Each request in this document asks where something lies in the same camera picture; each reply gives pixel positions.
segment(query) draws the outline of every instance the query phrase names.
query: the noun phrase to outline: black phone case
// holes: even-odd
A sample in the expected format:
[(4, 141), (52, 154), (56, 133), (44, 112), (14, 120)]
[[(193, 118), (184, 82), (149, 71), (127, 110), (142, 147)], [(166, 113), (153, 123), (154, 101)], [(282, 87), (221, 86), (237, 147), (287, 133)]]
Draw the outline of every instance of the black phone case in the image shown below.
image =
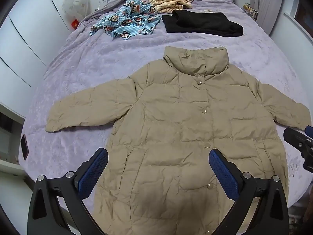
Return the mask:
[(22, 147), (22, 153), (23, 153), (24, 160), (26, 160), (28, 153), (29, 153), (29, 150), (28, 150), (25, 134), (23, 135), (23, 137), (21, 139), (21, 147)]

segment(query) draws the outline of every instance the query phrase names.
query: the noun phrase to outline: blue gripper pad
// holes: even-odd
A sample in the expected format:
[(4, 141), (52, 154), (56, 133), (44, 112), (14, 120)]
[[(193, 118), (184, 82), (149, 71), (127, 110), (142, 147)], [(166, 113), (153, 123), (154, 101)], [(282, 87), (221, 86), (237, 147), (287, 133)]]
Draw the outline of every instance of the blue gripper pad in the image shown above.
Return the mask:
[(310, 138), (313, 138), (313, 127), (312, 126), (307, 126), (306, 127), (306, 135), (309, 136)]
[(99, 148), (89, 161), (83, 163), (81, 167), (78, 168), (77, 175), (83, 172), (83, 174), (79, 175), (79, 180), (76, 186), (78, 195), (81, 199), (89, 197), (103, 170), (108, 164), (108, 160), (109, 156), (107, 150)]
[(214, 150), (209, 153), (209, 163), (227, 197), (236, 201), (239, 198), (238, 183)]

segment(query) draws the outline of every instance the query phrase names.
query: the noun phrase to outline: blue monkey print fabric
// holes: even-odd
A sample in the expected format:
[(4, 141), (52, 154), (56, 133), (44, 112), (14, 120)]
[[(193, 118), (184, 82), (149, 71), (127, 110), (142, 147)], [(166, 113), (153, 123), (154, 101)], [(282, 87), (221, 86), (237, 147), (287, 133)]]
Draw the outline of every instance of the blue monkey print fabric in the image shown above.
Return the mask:
[(126, 3), (113, 15), (102, 18), (90, 28), (92, 36), (99, 29), (112, 37), (122, 36), (127, 40), (136, 34), (152, 34), (156, 24), (161, 19), (154, 7), (141, 0), (127, 0)]

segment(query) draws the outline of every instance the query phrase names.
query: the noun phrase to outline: jacket quilted panel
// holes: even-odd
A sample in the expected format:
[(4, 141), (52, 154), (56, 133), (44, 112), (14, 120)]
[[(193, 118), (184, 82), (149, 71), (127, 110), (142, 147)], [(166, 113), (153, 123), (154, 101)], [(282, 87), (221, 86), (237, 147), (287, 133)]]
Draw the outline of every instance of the jacket quilted panel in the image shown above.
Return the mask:
[(110, 235), (213, 231), (233, 204), (209, 166), (213, 148), (254, 177), (278, 175), (287, 196), (275, 121), (300, 129), (311, 124), (305, 106), (229, 64), (225, 48), (174, 47), (126, 79), (56, 102), (46, 130), (110, 121), (109, 163), (93, 214)]

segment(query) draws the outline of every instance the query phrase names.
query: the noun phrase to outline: bed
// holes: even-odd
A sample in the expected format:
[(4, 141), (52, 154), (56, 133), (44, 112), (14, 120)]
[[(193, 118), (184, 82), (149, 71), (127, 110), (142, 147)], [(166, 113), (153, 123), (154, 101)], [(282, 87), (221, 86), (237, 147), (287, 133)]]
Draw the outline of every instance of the bed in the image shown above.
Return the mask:
[[(227, 18), (244, 28), (241, 37), (220, 37), (201, 33), (166, 33), (164, 23), (156, 26), (152, 35), (136, 35), (128, 40), (112, 39), (103, 30), (89, 36), (90, 27), (106, 13), (116, 12), (126, 0), (110, 0), (101, 10), (87, 16), (67, 39), (59, 55), (49, 65), (25, 120), (29, 155), (19, 160), (29, 176), (36, 181), (75, 171), (99, 147), (106, 145), (112, 124), (98, 127), (67, 128), (57, 133), (45, 131), (52, 104), (73, 92), (94, 87), (112, 79), (125, 78), (146, 63), (161, 59), (165, 46), (186, 49), (206, 49), (225, 46), (230, 62), (262, 83), (271, 84), (297, 102), (308, 106), (301, 82), (287, 58), (272, 39), (232, 0), (194, 0), (192, 11), (223, 12)], [(277, 125), (283, 141), (284, 127)], [(306, 191), (313, 175), (302, 167), (300, 152), (284, 143), (289, 172), (288, 206)], [(93, 210), (94, 194), (84, 203)]]

